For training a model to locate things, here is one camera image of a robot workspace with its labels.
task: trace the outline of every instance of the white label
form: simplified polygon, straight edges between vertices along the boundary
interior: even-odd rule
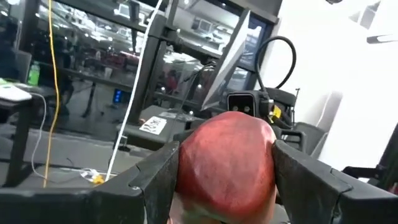
[[[141,131],[146,131],[148,133],[159,135],[164,129],[164,126],[166,126],[166,123],[166,119],[153,116],[149,120],[147,120],[139,129]]]

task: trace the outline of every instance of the green bottle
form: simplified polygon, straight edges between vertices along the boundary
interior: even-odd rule
[[[37,86],[39,83],[40,77],[40,66],[38,62],[34,62],[32,66],[30,66],[29,70],[29,77],[28,77],[28,84],[32,86]]]

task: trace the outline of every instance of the white wall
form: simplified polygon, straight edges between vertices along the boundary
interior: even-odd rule
[[[380,121],[376,115],[384,110],[378,102],[398,114],[394,105],[398,49],[392,50],[394,44],[367,44],[367,30],[350,21],[348,13],[324,0],[284,0],[274,32],[288,37],[297,49],[296,69],[282,88],[291,93],[301,88],[296,120],[316,125],[328,94],[334,94],[326,108],[329,115],[320,124],[330,129],[320,160],[340,170],[375,166],[398,120],[397,116]],[[265,85],[276,86],[290,62],[287,45],[270,45],[261,71]]]

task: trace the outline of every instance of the yellow cable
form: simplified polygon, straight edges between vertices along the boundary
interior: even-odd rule
[[[52,12],[52,0],[49,0],[50,48],[51,48],[52,66],[53,66],[53,70],[54,70],[56,102],[55,102],[54,119],[52,121],[51,128],[50,128],[50,133],[49,133],[49,144],[48,144],[48,148],[47,148],[47,158],[45,160],[45,172],[44,172],[43,187],[47,186],[47,177],[49,175],[49,165],[50,165],[52,133],[54,132],[54,127],[55,127],[55,123],[57,122],[58,111],[59,111],[59,107],[60,107],[60,94],[59,94],[59,90],[58,90],[57,66],[56,66],[56,63],[55,63],[54,41],[53,41],[53,35],[52,35],[52,16],[51,16],[51,12]]]

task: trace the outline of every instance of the black cable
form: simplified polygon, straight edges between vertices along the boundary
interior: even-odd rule
[[[184,106],[184,104],[185,104],[185,102],[186,102],[186,100],[187,100],[187,98],[188,98],[188,96],[189,96],[189,92],[190,92],[189,90],[193,87],[193,83],[195,82],[196,77],[197,77],[198,75],[200,75],[203,71],[205,71],[205,70],[208,69],[208,68],[214,69],[214,66],[215,66],[215,63],[214,63],[214,62],[211,62],[211,63],[209,63],[209,64],[203,66],[203,67],[202,67],[199,71],[197,71],[194,75],[190,76],[191,83],[189,84],[189,88],[188,88],[188,90],[187,90],[187,93],[185,94],[184,99],[183,99],[182,102],[181,102],[181,106],[180,106],[180,108],[178,109],[178,112],[177,112],[177,114],[175,115],[175,118],[173,119],[172,126],[171,126],[171,128],[170,128],[169,136],[168,136],[167,139],[166,139],[167,142],[168,142],[168,141],[170,140],[170,138],[172,137],[173,128],[174,128],[175,122],[176,122],[176,120],[178,119],[178,117],[182,114],[182,108],[183,108],[183,106]]]
[[[256,57],[254,59],[254,69],[256,71],[257,79],[258,79],[258,82],[260,84],[261,90],[264,91],[264,92],[266,92],[266,88],[265,88],[264,83],[262,82],[262,79],[261,79],[261,76],[260,76],[260,55],[264,55],[264,51],[265,51],[267,45],[269,44],[269,42],[274,41],[274,40],[283,40],[284,42],[286,42],[286,44],[289,45],[290,49],[292,50],[292,65],[290,66],[290,70],[287,73],[287,75],[285,76],[285,78],[282,80],[282,82],[276,86],[277,89],[279,89],[283,85],[285,85],[287,80],[292,75],[293,70],[294,70],[294,68],[296,66],[297,54],[296,54],[296,48],[294,47],[294,44],[292,43],[292,41],[290,41],[288,38],[282,37],[282,36],[270,37],[266,41],[264,41],[260,45],[258,51],[256,52]]]

